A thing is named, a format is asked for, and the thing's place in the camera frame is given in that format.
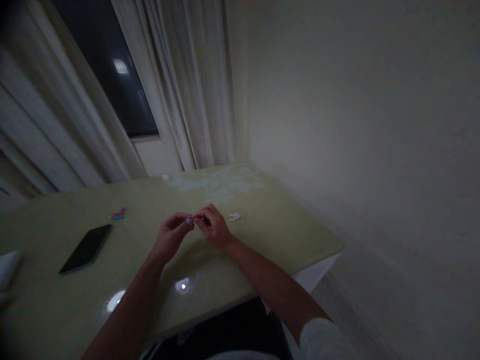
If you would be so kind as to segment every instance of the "dark window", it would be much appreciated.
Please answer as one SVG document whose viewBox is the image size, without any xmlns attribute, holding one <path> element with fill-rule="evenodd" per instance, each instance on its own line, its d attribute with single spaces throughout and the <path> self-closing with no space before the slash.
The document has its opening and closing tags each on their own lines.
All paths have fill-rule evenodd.
<svg viewBox="0 0 480 360">
<path fill-rule="evenodd" d="M 53 0 L 131 138 L 158 134 L 110 0 Z"/>
</svg>

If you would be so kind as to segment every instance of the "white wall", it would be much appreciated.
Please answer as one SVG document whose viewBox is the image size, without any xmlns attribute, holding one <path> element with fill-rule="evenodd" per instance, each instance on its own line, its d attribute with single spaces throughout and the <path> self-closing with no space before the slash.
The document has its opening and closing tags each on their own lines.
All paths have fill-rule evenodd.
<svg viewBox="0 0 480 360">
<path fill-rule="evenodd" d="M 249 159 L 249 122 L 248 122 L 248 3 L 247 1 L 228 0 L 230 39 L 232 44 L 233 70 L 235 76 L 235 99 L 238 116 L 240 141 L 240 161 Z"/>
<path fill-rule="evenodd" d="M 332 273 L 401 358 L 478 355 L 475 3 L 248 6 L 250 159 L 345 243 Z"/>
<path fill-rule="evenodd" d="M 132 139 L 132 143 L 149 177 L 177 172 L 170 162 L 165 142 L 159 136 Z"/>
</svg>

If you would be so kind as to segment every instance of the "black phone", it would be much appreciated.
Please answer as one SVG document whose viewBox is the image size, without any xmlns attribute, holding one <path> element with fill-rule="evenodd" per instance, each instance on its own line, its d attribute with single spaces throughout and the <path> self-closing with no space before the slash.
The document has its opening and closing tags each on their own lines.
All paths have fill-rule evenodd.
<svg viewBox="0 0 480 360">
<path fill-rule="evenodd" d="M 108 224 L 87 232 L 58 273 L 71 273 L 92 264 L 107 239 L 111 228 L 112 225 Z"/>
</svg>

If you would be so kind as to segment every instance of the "finger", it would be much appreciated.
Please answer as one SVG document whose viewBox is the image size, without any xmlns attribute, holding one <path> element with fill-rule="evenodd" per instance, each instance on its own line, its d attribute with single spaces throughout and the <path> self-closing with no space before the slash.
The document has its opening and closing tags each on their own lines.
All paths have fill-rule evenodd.
<svg viewBox="0 0 480 360">
<path fill-rule="evenodd" d="M 206 217 L 210 222 L 216 217 L 216 215 L 209 209 L 209 208 L 204 208 L 200 210 L 196 215 L 196 218 L 201 218 L 201 217 Z"/>
<path fill-rule="evenodd" d="M 207 226 L 207 224 L 205 223 L 205 221 L 203 221 L 202 219 L 196 217 L 195 219 L 193 219 L 193 221 L 195 222 L 195 224 L 197 224 L 197 226 L 200 228 L 200 231 L 201 233 L 203 234 L 203 237 L 204 238 L 207 238 L 209 235 L 210 235 L 210 232 L 212 232 L 212 230 L 209 229 L 209 227 Z"/>
<path fill-rule="evenodd" d="M 183 223 L 188 217 L 191 217 L 191 216 L 192 215 L 184 212 L 176 212 L 175 214 L 167 218 L 163 222 L 163 225 L 169 229 L 175 229 L 177 226 Z"/>
<path fill-rule="evenodd" d="M 178 225 L 176 228 L 172 230 L 172 233 L 179 237 L 179 239 L 182 239 L 187 235 L 189 232 L 191 232 L 195 228 L 195 225 L 190 225 L 188 221 L 182 222 L 180 225 Z"/>
<path fill-rule="evenodd" d="M 217 210 L 217 208 L 215 207 L 215 205 L 213 205 L 212 203 L 209 203 L 207 206 L 206 206 L 208 209 L 210 209 L 210 211 L 216 215 L 222 215 L 220 213 L 220 211 Z"/>
</svg>

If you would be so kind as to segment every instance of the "light green table top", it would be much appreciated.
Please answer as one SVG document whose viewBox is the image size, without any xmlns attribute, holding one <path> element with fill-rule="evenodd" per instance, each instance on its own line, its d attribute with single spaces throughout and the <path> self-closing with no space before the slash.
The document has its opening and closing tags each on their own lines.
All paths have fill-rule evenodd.
<svg viewBox="0 0 480 360">
<path fill-rule="evenodd" d="M 145 260 L 161 221 L 210 202 L 232 233 L 289 274 L 343 248 L 253 163 L 43 196 L 0 218 L 0 255 L 23 255 L 9 289 L 13 300 L 1 311 L 8 348 L 20 358 L 78 359 L 108 318 L 109 299 L 127 288 Z M 125 218 L 110 221 L 122 207 Z M 229 222 L 230 213 L 241 218 Z M 109 223 L 113 229 L 94 264 L 59 275 L 85 233 Z M 177 291 L 175 283 L 186 278 L 187 291 Z M 172 332 L 251 293 L 236 265 L 196 228 L 164 270 L 149 334 Z"/>
</svg>

